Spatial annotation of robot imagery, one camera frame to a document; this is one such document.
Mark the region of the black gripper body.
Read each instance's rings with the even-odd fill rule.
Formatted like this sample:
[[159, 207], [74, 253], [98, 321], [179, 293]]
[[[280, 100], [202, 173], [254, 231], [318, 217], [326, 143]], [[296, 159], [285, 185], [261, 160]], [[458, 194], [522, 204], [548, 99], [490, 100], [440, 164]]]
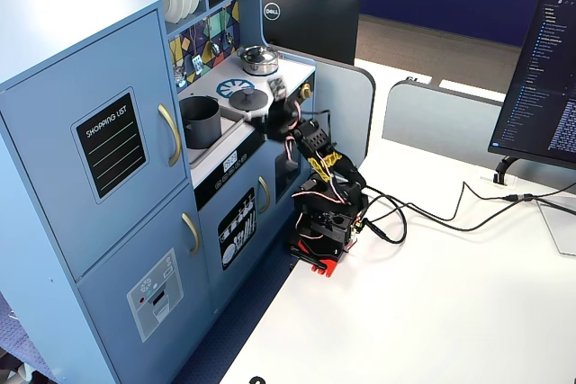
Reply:
[[300, 117], [300, 104], [295, 98], [274, 101], [268, 111], [268, 138], [283, 141], [298, 125]]

